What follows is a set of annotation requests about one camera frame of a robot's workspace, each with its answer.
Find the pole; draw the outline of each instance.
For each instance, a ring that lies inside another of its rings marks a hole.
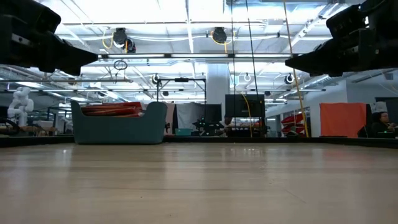
[[[289,22],[287,20],[286,0],[284,0],[284,9],[285,9],[287,36],[289,37],[290,54],[293,55],[292,39],[290,38]],[[305,136],[308,138],[307,119],[306,119],[305,113],[304,113],[303,99],[301,98],[301,92],[300,92],[300,87],[299,87],[299,81],[297,79],[296,69],[294,69],[294,68],[293,68],[293,75],[294,75],[294,80],[295,80],[295,83],[296,83],[296,89],[297,89],[298,98],[300,100],[301,114],[303,115],[303,120],[304,120]]]

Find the ceiling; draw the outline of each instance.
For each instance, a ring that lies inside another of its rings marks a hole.
[[[62,17],[56,34],[68,40],[75,47],[97,54],[123,54],[112,43],[111,35],[115,28],[125,27],[126,34],[134,41],[138,54],[289,54],[289,33],[292,51],[301,54],[312,51],[316,46],[331,38],[325,25],[328,17],[348,7],[349,4],[328,4],[325,0],[287,1],[287,17],[289,30],[285,21],[283,2],[280,0],[42,0]],[[224,27],[230,44],[215,44],[211,32],[215,27]],[[127,89],[134,92],[114,92],[115,100],[150,101],[154,92],[139,91],[154,89],[151,78],[158,74],[161,78],[205,78],[211,60],[176,60],[172,58],[129,59],[124,60],[128,68],[120,71],[113,68],[115,60],[100,60],[82,67],[79,79],[97,80],[91,82],[98,88]],[[253,88],[252,77],[256,71],[259,88],[286,88],[284,77],[292,73],[282,61],[253,62],[250,60],[233,62],[218,60],[229,66],[230,73],[239,78],[238,88]],[[19,78],[26,80],[44,78],[46,74],[31,68],[28,75],[24,69],[14,68]],[[104,82],[110,78],[117,82]],[[300,82],[309,82],[307,73],[298,71]],[[50,74],[49,79],[68,79],[70,75],[63,72]],[[89,83],[42,83],[42,88],[84,89]],[[189,88],[190,92],[170,93],[165,99],[181,99],[179,101],[200,101],[204,94],[196,83],[170,82],[167,88]],[[70,97],[71,94],[59,93]],[[96,93],[79,93],[88,100],[101,100]]]

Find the cable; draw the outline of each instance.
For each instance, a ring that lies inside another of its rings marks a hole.
[[[289,47],[290,47],[290,54],[293,55],[293,46],[292,46],[292,39],[290,38],[290,28],[289,28],[289,22],[287,20],[287,9],[286,9],[286,0],[284,0],[284,10],[285,10],[285,19],[286,19],[286,28],[287,28],[287,36],[289,37]],[[303,114],[303,120],[304,120],[304,129],[305,129],[305,135],[308,138],[308,127],[307,127],[307,119],[305,117],[305,112],[304,112],[304,106],[303,106],[303,99],[301,98],[301,92],[300,92],[300,87],[299,87],[299,82],[297,81],[297,74],[296,74],[296,69],[293,68],[293,74],[294,74],[294,80],[296,83],[296,89],[297,89],[297,94],[298,94],[298,99],[300,100],[300,109]]]
[[[253,41],[252,41],[252,34],[251,34],[251,26],[250,26],[250,17],[249,17],[249,4],[248,4],[248,0],[246,0],[246,10],[248,12],[248,25],[249,25],[249,35],[250,35],[250,45],[251,45],[251,57],[252,57],[252,61],[253,61],[253,72],[254,72],[254,85],[256,86],[256,96],[257,96],[257,102],[260,103],[260,112],[261,114],[263,114],[263,112],[265,113],[265,108],[263,108],[263,104],[264,102],[262,102],[260,100],[260,96],[259,96],[259,90],[257,87],[257,77],[256,77],[256,63],[254,62],[254,49],[253,49]],[[262,118],[259,118],[259,121],[261,121],[261,125],[260,125],[260,133],[262,134]]]
[[[234,18],[233,18],[233,0],[231,0],[231,30],[234,33]],[[235,44],[232,42],[232,54],[235,54]],[[235,57],[232,58],[233,67],[234,67],[234,121],[235,121],[235,129],[236,129],[236,74],[235,74]]]
[[[250,113],[249,102],[248,102],[248,99],[246,99],[245,95],[244,95],[243,93],[241,93],[241,94],[242,94],[242,96],[243,96],[243,98],[244,98],[244,100],[246,101],[246,104],[247,104],[247,106],[248,106],[249,120],[250,120],[250,138],[253,138],[253,131],[252,131],[252,129],[251,129],[251,113]]]
[[[210,33],[211,39],[214,41],[214,43],[216,43],[216,44],[218,44],[218,45],[224,45],[225,53],[227,53],[226,46],[234,41],[234,39],[235,39],[235,32],[233,32],[233,38],[231,39],[231,41],[229,41],[228,43],[225,42],[225,43],[223,43],[223,44],[218,43],[218,42],[213,38],[213,33],[214,33],[214,31],[211,31],[211,33]]]
[[[104,47],[105,47],[106,49],[111,49],[111,48],[112,48],[112,46],[113,46],[113,35],[114,35],[114,32],[112,33],[111,45],[110,45],[109,47],[105,44],[105,39],[102,39],[102,44],[104,45]]]

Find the metal frame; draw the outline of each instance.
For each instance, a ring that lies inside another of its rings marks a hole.
[[[161,81],[166,81],[166,83],[159,89],[159,84]],[[205,92],[205,120],[206,120],[206,106],[207,106],[207,85],[206,85],[206,78],[160,78],[157,80],[156,83],[156,101],[159,102],[159,91],[162,90],[169,82],[189,82],[194,81],[199,88],[201,88]],[[205,83],[205,87],[202,88],[197,81],[203,81]]]

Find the white wall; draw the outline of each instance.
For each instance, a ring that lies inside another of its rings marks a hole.
[[[364,77],[361,73],[347,80],[347,96],[349,103],[375,103],[376,97],[398,97],[398,74],[394,72],[393,80],[386,80],[380,75],[363,82],[352,83],[353,79]]]
[[[320,103],[347,103],[346,80],[340,81],[336,86],[327,86],[326,91],[310,92],[304,96],[303,106],[310,107],[312,137],[319,137],[320,125]],[[275,116],[289,111],[300,109],[298,100],[288,101],[287,105],[274,106],[266,111],[266,117]]]

